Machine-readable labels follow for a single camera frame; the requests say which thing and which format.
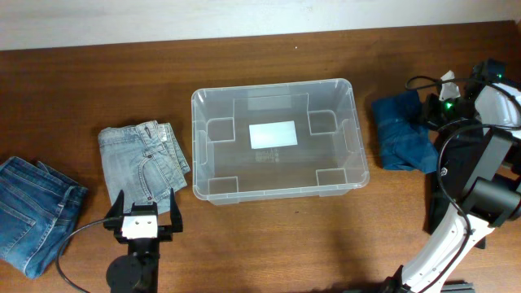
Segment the black garment with logo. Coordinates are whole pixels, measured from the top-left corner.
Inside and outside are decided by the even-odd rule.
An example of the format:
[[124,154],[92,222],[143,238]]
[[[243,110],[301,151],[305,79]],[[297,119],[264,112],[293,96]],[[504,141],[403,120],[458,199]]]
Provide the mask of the black garment with logo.
[[[451,163],[449,161],[442,164],[441,172],[442,177],[446,175],[450,169],[456,169],[458,166],[458,163],[456,166],[451,167]],[[434,173],[428,174],[427,179],[430,179],[430,202],[429,202],[429,208],[428,208],[428,217],[427,217],[427,232],[432,235],[434,231],[436,230],[439,223],[441,223],[449,205],[450,202],[443,196],[443,192],[439,188],[439,182],[437,180],[437,176]],[[475,247],[479,249],[485,249],[486,248],[486,238],[481,240],[479,243],[475,245]]]

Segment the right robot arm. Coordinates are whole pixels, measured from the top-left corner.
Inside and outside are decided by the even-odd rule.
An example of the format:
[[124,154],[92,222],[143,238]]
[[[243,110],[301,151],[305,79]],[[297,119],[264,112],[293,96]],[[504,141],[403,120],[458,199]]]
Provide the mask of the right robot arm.
[[467,78],[420,77],[428,96],[405,91],[372,103],[387,170],[417,169],[431,179],[430,238],[382,285],[384,292],[471,292],[449,275],[474,247],[520,216],[520,182],[499,174],[520,166],[520,84],[495,59]]

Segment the teal garment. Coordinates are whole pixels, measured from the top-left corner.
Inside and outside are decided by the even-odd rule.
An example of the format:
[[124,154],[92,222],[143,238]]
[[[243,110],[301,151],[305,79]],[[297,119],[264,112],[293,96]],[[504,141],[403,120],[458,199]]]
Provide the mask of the teal garment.
[[417,122],[422,103],[416,91],[381,98],[371,103],[377,126],[379,156],[383,168],[393,171],[436,171],[438,151],[428,128]]

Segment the light blue jeans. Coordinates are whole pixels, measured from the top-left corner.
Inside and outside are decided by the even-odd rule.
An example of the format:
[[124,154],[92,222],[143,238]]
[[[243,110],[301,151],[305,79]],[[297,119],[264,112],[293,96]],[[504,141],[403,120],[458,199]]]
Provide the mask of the light blue jeans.
[[187,186],[190,167],[169,123],[106,128],[98,142],[109,198],[115,203],[123,192],[124,212],[152,203],[159,214],[168,212],[170,192]]

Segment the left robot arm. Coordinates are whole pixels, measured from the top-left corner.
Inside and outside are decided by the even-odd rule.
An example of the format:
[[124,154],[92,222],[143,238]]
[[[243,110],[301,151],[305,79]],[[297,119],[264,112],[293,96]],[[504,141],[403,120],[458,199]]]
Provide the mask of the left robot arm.
[[159,282],[160,244],[171,242],[183,231],[182,214],[169,192],[169,225],[158,222],[157,203],[137,205],[124,211],[125,194],[121,191],[105,216],[103,227],[113,233],[120,244],[128,246],[107,268],[106,281],[111,293],[156,293]]

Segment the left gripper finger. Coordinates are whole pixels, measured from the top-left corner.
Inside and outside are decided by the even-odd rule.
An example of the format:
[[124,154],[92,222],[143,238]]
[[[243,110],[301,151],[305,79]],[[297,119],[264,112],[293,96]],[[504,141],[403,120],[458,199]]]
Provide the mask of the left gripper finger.
[[170,189],[170,233],[181,233],[183,231],[183,219],[180,209],[176,203],[175,192],[173,188]]
[[106,230],[119,230],[121,228],[124,217],[125,193],[120,190],[117,195],[116,202],[111,206],[106,216],[103,228]]

